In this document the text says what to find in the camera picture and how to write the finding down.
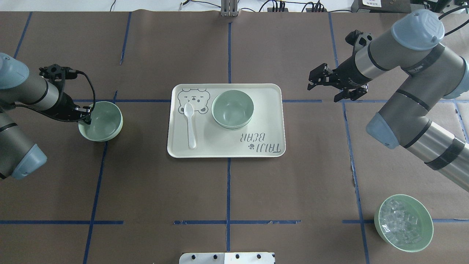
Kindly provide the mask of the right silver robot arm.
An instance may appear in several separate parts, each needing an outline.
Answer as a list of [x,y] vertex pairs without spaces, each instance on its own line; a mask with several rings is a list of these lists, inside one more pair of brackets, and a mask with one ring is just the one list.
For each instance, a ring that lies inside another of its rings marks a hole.
[[404,147],[468,190],[468,142],[427,117],[440,99],[468,91],[468,62],[441,44],[443,37],[441,17],[429,10],[407,14],[380,37],[355,30],[346,36],[350,58],[334,70],[326,63],[313,69],[307,88],[332,86],[340,90],[335,102],[354,101],[371,80],[400,67],[408,78],[368,123],[367,133],[389,149]]

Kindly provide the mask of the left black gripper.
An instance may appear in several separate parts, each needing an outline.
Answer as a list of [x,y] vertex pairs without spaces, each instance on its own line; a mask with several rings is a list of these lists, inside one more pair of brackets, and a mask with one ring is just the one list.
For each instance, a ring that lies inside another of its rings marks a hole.
[[72,121],[77,120],[79,125],[90,125],[92,123],[91,115],[86,115],[82,118],[82,114],[90,114],[92,112],[92,107],[84,106],[79,107],[76,105],[72,98],[63,92],[57,103],[51,109],[52,117],[59,119],[61,121]]

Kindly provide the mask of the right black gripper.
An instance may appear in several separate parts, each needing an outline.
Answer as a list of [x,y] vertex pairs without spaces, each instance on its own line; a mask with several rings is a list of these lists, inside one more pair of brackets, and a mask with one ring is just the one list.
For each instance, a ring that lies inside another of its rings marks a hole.
[[341,92],[335,95],[333,101],[350,99],[358,100],[368,92],[369,78],[365,77],[355,63],[355,56],[352,56],[342,62],[330,74],[330,68],[327,63],[322,63],[309,74],[308,91],[318,85],[331,85]]

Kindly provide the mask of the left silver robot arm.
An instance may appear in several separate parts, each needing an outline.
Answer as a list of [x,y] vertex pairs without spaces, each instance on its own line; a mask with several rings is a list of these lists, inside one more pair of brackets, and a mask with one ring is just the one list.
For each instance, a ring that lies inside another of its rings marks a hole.
[[0,175],[1,179],[23,179],[42,167],[47,156],[11,116],[27,109],[58,122],[90,124],[94,106],[79,106],[65,93],[65,82],[83,71],[53,64],[33,74],[14,57],[0,55]]

